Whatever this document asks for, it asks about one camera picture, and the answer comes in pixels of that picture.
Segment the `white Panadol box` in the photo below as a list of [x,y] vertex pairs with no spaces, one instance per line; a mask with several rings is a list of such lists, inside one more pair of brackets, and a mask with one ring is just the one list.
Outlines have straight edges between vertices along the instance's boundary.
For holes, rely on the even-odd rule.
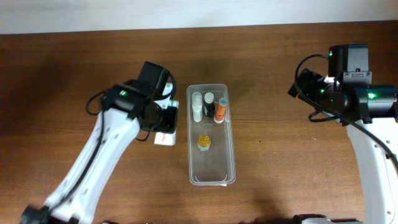
[[[170,100],[169,106],[178,109],[179,101]],[[155,134],[154,144],[161,146],[174,146],[176,143],[176,133],[176,131],[174,131],[172,134],[158,132]]]

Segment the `gold lid small jar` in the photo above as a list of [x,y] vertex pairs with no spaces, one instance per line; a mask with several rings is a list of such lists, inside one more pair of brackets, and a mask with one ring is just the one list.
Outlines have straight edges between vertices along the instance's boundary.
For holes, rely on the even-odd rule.
[[197,146],[201,151],[208,151],[211,146],[211,139],[209,135],[204,134],[199,136]]

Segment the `orange tablet tube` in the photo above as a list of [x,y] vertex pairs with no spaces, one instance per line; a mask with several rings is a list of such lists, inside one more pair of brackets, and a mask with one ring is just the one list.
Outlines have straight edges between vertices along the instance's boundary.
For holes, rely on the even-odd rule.
[[220,98],[218,101],[218,106],[214,116],[214,121],[216,123],[222,123],[224,121],[224,116],[228,106],[228,101],[226,98]]

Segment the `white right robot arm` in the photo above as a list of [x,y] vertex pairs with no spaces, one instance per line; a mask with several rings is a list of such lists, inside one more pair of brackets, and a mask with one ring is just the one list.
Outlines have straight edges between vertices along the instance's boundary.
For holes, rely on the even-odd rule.
[[335,121],[354,149],[365,204],[364,223],[397,223],[397,87],[374,85],[367,44],[333,45],[328,74],[298,65],[288,94],[315,111],[313,123]]

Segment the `white pump bottle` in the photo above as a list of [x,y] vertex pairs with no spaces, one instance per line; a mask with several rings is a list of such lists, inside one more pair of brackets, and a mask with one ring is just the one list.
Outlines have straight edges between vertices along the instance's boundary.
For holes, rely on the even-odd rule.
[[192,95],[192,112],[193,112],[193,120],[196,123],[199,123],[203,116],[203,100],[202,95],[199,92],[194,92]]

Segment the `dark bottle white cap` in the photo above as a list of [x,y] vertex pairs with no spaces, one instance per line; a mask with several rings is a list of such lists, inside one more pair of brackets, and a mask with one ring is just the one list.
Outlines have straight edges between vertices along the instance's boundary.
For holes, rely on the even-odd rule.
[[212,92],[207,92],[205,93],[204,96],[204,114],[207,117],[214,117],[214,113],[215,113],[215,97],[214,94],[212,94]]

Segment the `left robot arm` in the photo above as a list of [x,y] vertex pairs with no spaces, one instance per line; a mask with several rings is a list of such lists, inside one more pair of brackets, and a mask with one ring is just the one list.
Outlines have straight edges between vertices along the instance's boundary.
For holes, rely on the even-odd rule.
[[104,186],[126,148],[138,134],[173,134],[178,103],[173,75],[145,62],[137,79],[95,94],[100,111],[95,127],[62,183],[43,207],[27,206],[20,223],[91,223]]

